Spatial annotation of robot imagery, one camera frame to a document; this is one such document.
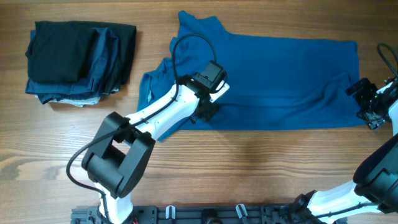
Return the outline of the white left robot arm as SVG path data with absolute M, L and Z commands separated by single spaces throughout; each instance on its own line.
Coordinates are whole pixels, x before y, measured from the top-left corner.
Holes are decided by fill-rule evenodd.
M 124 223 L 133 211 L 130 193 L 142 178 L 156 141 L 180 121 L 216 112 L 216 100 L 229 90 L 224 80 L 184 76 L 148 107 L 127 116 L 109 114 L 86 148 L 81 166 L 101 196 L 107 223 Z

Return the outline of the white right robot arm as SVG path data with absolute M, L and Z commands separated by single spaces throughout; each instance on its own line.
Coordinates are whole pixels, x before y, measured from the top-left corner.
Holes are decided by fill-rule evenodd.
M 362 78 L 345 93 L 356 100 L 357 116 L 369 129 L 386 121 L 392 124 L 390 140 L 360 164 L 351 181 L 299 195 L 289 207 L 291 223 L 335 223 L 360 213 L 397 212 L 397 79 L 389 78 L 385 84 L 377 88 Z

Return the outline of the blue polo shirt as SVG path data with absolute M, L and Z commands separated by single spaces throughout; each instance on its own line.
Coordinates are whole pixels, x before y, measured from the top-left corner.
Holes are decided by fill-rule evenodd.
M 204 70 L 216 60 L 229 90 L 208 122 L 184 119 L 179 129 L 291 130 L 358 126 L 359 106 L 346 89 L 359 80 L 355 42 L 232 34 L 217 17 L 198 19 L 181 11 L 175 58 L 146 72 L 138 109 L 165 95 L 175 77 Z

